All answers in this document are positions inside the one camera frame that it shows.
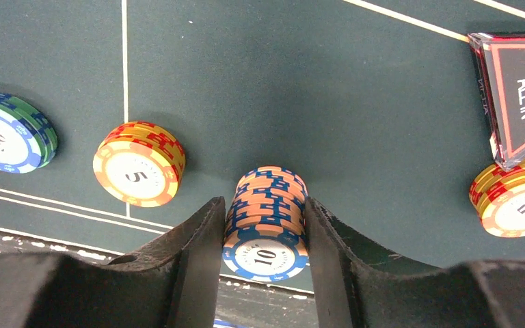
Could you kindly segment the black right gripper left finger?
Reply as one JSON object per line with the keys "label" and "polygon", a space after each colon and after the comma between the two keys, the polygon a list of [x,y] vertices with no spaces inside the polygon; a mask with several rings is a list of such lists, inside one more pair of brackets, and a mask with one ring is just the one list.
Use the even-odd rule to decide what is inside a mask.
{"label": "black right gripper left finger", "polygon": [[0,254],[0,327],[212,327],[225,217],[214,197],[108,264]]}

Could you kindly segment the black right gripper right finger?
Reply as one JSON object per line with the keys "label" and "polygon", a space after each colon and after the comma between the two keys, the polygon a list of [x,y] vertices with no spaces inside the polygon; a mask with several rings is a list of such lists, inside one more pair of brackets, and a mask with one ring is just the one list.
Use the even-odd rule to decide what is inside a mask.
{"label": "black right gripper right finger", "polygon": [[314,198],[304,217],[320,327],[525,327],[525,260],[439,269],[370,240]]}

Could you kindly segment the pink blue chip stack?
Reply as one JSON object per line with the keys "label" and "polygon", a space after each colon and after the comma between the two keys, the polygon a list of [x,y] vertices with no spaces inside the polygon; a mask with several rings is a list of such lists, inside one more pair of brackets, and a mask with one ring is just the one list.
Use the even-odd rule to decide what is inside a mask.
{"label": "pink blue chip stack", "polygon": [[283,167],[263,166],[242,176],[226,217],[224,264],[257,282],[302,272],[308,263],[307,196],[303,179]]}

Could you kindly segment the orange red chip stack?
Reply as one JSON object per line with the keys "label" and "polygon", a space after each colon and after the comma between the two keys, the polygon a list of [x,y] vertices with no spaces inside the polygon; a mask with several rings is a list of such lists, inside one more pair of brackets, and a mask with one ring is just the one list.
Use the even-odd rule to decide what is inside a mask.
{"label": "orange red chip stack", "polygon": [[147,121],[114,128],[92,160],[94,175],[109,194],[145,208],[162,206],[175,197],[186,166],[181,142]]}

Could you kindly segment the green blue chip stack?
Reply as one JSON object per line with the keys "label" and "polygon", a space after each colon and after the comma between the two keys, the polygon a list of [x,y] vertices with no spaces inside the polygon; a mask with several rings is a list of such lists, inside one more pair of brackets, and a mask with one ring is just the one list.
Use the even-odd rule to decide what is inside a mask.
{"label": "green blue chip stack", "polygon": [[57,153],[57,133],[34,106],[0,93],[0,171],[26,174],[48,165]]}

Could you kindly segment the red black all-in triangle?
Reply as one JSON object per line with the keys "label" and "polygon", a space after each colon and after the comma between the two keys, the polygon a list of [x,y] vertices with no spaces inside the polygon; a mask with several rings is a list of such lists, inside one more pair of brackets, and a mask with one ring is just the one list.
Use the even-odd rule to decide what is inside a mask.
{"label": "red black all-in triangle", "polygon": [[496,164],[509,171],[525,159],[525,32],[468,34]]}

